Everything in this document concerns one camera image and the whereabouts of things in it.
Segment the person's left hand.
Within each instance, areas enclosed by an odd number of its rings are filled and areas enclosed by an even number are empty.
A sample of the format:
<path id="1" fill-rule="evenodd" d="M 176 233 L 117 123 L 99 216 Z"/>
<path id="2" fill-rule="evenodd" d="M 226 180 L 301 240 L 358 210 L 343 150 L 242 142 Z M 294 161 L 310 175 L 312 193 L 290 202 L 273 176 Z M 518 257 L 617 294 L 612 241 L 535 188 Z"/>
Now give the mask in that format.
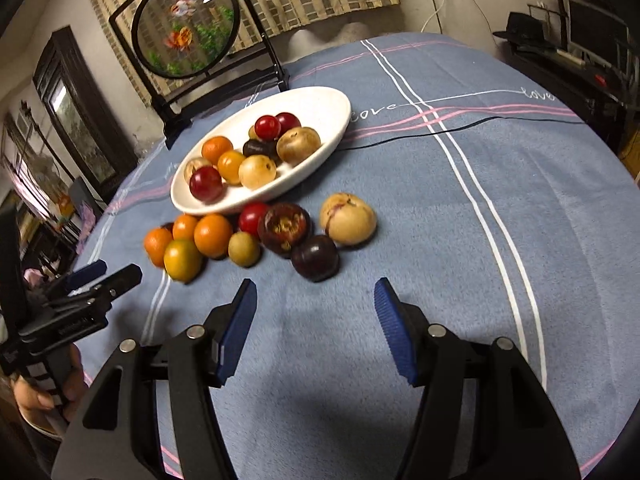
<path id="1" fill-rule="evenodd" d="M 64 418 L 70 422 L 87 392 L 88 386 L 85 383 L 84 367 L 82 366 L 78 347 L 76 344 L 71 344 L 68 350 L 70 350 L 73 371 L 66 379 L 63 393 L 66 399 L 70 401 L 64 411 Z M 52 396 L 47 391 L 32 386 L 22 376 L 18 376 L 12 382 L 12 391 L 17 408 L 26 422 L 51 434 L 58 433 L 58 430 L 55 430 L 51 425 L 55 404 Z"/>

